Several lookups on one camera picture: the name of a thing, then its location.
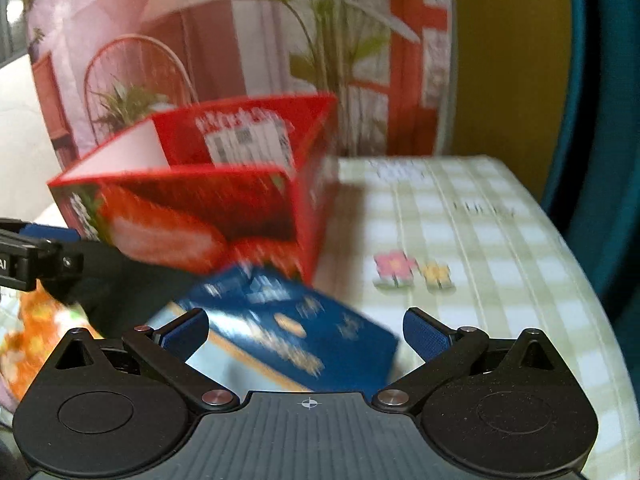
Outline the orange floral oven mitt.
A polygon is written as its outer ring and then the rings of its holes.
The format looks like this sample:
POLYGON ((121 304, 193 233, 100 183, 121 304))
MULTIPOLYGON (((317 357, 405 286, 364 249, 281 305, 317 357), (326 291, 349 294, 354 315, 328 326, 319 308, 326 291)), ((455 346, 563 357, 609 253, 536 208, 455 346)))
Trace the orange floral oven mitt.
POLYGON ((80 304, 63 304, 40 281, 31 292, 2 287, 1 377, 11 398, 22 400, 40 368, 72 328, 85 328, 94 338, 102 338, 80 304))

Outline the blue snack package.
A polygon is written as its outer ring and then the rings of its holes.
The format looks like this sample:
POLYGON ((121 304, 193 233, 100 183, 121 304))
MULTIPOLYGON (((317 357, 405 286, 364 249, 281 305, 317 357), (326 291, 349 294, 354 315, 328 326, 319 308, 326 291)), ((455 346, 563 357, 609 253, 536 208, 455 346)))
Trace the blue snack package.
POLYGON ((232 266, 171 301, 150 324, 159 328, 193 308, 207 314, 208 336, 189 365, 238 396, 250 390, 373 396, 393 374, 396 335, 274 269, 232 266))

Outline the pink room scene backdrop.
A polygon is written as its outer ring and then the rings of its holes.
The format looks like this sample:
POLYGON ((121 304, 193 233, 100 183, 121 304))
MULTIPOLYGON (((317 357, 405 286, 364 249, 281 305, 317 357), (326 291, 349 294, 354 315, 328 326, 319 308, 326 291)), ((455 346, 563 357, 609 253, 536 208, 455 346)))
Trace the pink room scene backdrop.
POLYGON ((55 156, 157 110, 331 92, 345 156, 434 150, 451 0, 23 0, 55 156))

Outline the green plaid tablecloth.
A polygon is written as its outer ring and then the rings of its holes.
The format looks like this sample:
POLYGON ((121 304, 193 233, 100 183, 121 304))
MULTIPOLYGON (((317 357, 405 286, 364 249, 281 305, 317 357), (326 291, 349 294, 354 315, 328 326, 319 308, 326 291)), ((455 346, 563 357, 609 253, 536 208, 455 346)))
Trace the green plaid tablecloth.
POLYGON ((614 330, 560 234, 501 162, 344 160, 314 282, 392 332, 412 306, 494 336, 543 328, 598 415, 587 476, 638 477, 638 408, 614 330))

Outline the red strawberry cardboard box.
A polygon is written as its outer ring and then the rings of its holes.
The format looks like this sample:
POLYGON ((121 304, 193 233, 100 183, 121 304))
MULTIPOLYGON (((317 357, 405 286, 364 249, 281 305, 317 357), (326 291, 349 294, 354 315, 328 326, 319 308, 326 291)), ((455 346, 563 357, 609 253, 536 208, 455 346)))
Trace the red strawberry cardboard box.
POLYGON ((49 188, 66 224, 139 262, 266 264, 310 282, 338 183, 327 93, 198 103, 142 119, 49 188))

